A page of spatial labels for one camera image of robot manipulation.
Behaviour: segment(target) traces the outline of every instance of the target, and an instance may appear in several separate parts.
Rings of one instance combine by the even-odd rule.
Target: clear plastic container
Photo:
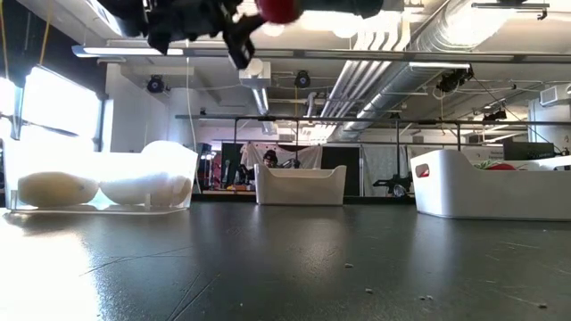
[[[173,142],[141,153],[4,140],[6,208],[23,213],[166,214],[190,206],[197,154]]]

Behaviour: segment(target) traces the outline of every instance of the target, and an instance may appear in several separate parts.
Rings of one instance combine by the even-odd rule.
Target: security camera
[[[295,86],[298,88],[307,88],[311,86],[310,73],[307,70],[300,70],[295,77]]]
[[[161,94],[165,90],[164,82],[161,75],[152,75],[151,80],[146,86],[146,90],[151,94]]]

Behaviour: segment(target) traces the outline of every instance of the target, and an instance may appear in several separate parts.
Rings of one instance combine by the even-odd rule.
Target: person
[[[268,166],[271,169],[277,167],[276,151],[269,150],[264,154],[264,165]]]

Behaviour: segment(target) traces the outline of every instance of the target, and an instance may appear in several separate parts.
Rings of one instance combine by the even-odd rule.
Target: red ball
[[[297,0],[256,0],[256,4],[261,17],[271,23],[291,23],[302,15]]]

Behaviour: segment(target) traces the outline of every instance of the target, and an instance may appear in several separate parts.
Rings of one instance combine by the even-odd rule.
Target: cable
[[[490,94],[490,96],[493,98],[493,100],[498,103],[501,106],[501,102],[500,100],[498,100],[498,98],[496,98],[496,96],[494,96],[492,93],[490,93],[490,91],[488,91],[488,88],[486,88],[484,86],[484,84],[482,84],[480,82],[480,80],[478,80],[476,77],[474,77],[474,80],[477,81],[478,84],[480,84],[480,86],[486,91],[488,92],[488,94]],[[503,109],[506,110],[507,112],[509,112],[509,114],[511,114],[511,116],[515,117],[518,121],[523,121],[521,120],[515,113],[511,112],[511,110],[509,110],[506,106],[503,106]],[[529,128],[529,130],[531,130],[532,132],[534,132],[536,135],[538,135],[542,140],[544,140],[547,143],[552,144],[552,142],[550,142],[549,140],[547,140],[545,137],[541,136],[537,131],[535,131],[535,129],[533,129],[531,126],[526,126],[527,128]],[[555,149],[557,149],[559,152],[561,152],[561,150],[555,145],[553,144],[553,147],[555,147]]]
[[[190,120],[190,130],[193,133],[193,145],[194,145],[194,152],[198,155],[198,148],[196,148],[196,133],[194,132],[194,124],[193,124],[193,113],[190,111],[190,93],[189,93],[189,58],[186,58],[186,107],[188,109],[188,119]],[[200,181],[198,180],[198,169],[194,169],[194,178],[196,178],[196,188],[198,189],[198,193],[203,193],[200,188]]]
[[[2,30],[2,51],[4,53],[4,72],[6,79],[10,80],[10,70],[8,68],[8,48],[6,38],[6,28],[4,27],[4,0],[0,0],[0,29]]]
[[[54,11],[54,0],[50,0],[47,7],[46,31],[44,32],[44,42],[42,43],[42,51],[39,55],[39,65],[44,64],[44,56],[46,55],[47,36],[50,33],[50,24],[52,23],[52,16]]]

